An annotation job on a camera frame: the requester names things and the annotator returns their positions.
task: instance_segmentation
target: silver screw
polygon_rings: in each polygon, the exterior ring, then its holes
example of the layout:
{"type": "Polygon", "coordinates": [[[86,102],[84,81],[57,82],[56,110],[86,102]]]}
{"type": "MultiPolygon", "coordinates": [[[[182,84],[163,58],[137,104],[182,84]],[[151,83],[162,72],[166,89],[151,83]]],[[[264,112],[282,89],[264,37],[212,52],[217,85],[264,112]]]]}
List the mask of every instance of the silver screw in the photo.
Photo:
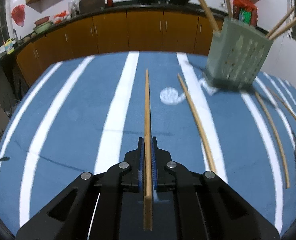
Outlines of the silver screw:
{"type": "Polygon", "coordinates": [[[89,179],[91,177],[91,173],[90,172],[84,172],[81,174],[81,178],[86,180],[89,179]]]}
{"type": "Polygon", "coordinates": [[[205,174],[204,174],[208,179],[213,179],[216,174],[214,174],[213,171],[206,171],[205,174]]]}
{"type": "Polygon", "coordinates": [[[129,163],[126,163],[126,162],[119,163],[119,168],[121,169],[126,169],[128,167],[129,167],[129,163]]]}
{"type": "Polygon", "coordinates": [[[167,166],[169,168],[175,168],[177,166],[177,164],[175,162],[171,161],[171,162],[167,162],[167,166]]]}

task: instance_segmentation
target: black countertop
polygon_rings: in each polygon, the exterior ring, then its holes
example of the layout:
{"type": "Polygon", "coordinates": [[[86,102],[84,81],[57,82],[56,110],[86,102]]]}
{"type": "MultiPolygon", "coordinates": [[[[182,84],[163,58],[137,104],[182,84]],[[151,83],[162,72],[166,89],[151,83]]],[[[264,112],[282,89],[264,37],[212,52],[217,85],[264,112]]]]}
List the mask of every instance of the black countertop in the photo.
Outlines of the black countertop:
{"type": "MultiPolygon", "coordinates": [[[[104,13],[112,13],[112,12],[119,12],[119,11],[130,11],[130,10],[143,10],[143,9],[149,9],[149,10],[169,10],[169,11],[177,11],[177,12],[183,12],[183,13],[189,13],[189,14],[199,14],[204,15],[204,10],[200,7],[198,4],[194,3],[188,3],[185,6],[182,5],[175,5],[175,4],[169,4],[166,0],[156,0],[156,3],[154,4],[138,4],[136,0],[130,0],[130,1],[121,1],[121,2],[115,2],[113,4],[113,7],[107,7],[103,9],[95,10],[91,13],[86,13],[82,15],[78,15],[76,17],[73,17],[70,20],[63,21],[59,24],[55,24],[52,27],[50,27],[48,30],[46,30],[43,33],[37,34],[35,37],[30,38],[29,41],[19,45],[17,48],[15,48],[14,52],[12,52],[10,55],[4,55],[2,58],[0,58],[0,62],[4,60],[6,57],[9,56],[15,56],[18,54],[24,47],[26,47],[29,43],[34,42],[38,40],[39,38],[43,37],[47,33],[51,33],[59,28],[64,27],[65,25],[82,20],[84,18],[88,18],[94,15],[98,14],[104,14],[104,13]]],[[[216,19],[223,20],[224,17],[226,17],[228,14],[223,11],[219,11],[213,8],[210,8],[212,11],[212,14],[216,19]]],[[[264,34],[267,34],[268,32],[260,27],[256,27],[257,30],[261,31],[264,34]]]]}

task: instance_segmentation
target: striped tablecloth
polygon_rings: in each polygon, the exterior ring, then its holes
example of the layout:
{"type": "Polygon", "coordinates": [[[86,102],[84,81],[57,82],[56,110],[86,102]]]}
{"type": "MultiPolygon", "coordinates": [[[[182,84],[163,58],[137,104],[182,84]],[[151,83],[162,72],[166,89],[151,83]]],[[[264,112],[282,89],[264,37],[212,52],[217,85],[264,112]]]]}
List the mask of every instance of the striped tablecloth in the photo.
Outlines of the striped tablecloth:
{"type": "Polygon", "coordinates": [[[283,234],[296,218],[296,89],[259,73],[253,84],[283,143],[285,179],[269,122],[253,94],[212,89],[206,57],[129,52],[50,66],[30,88],[0,143],[0,218],[14,234],[81,172],[101,173],[144,135],[144,75],[149,70],[152,136],[190,171],[207,167],[203,145],[177,79],[185,80],[209,139],[218,175],[283,234]]]}

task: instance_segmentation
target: faucet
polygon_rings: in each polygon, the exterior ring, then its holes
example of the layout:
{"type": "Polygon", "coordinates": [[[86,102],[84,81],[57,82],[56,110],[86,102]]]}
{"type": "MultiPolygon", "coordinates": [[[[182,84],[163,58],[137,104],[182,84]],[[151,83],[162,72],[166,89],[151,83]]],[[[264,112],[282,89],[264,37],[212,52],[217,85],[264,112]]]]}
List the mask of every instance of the faucet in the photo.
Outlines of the faucet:
{"type": "Polygon", "coordinates": [[[13,29],[13,33],[14,33],[15,36],[16,36],[16,43],[19,44],[19,39],[18,39],[17,32],[16,32],[15,29],[13,29]]]}

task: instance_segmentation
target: table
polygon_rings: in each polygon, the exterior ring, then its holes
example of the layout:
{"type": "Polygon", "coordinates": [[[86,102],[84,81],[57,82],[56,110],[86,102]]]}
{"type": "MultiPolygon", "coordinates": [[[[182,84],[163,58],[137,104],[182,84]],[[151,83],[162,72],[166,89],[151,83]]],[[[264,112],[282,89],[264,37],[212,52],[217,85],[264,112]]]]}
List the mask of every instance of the table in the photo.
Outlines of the table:
{"type": "Polygon", "coordinates": [[[296,113],[296,89],[266,73],[253,88],[264,99],[283,143],[290,175],[267,117],[250,92],[207,86],[207,58],[184,53],[129,52],[51,65],[30,88],[0,143],[0,218],[15,234],[80,173],[105,172],[136,149],[144,135],[144,75],[149,70],[151,129],[159,148],[190,171],[207,161],[177,79],[199,109],[217,174],[283,234],[296,218],[296,122],[271,88],[296,113]]]}

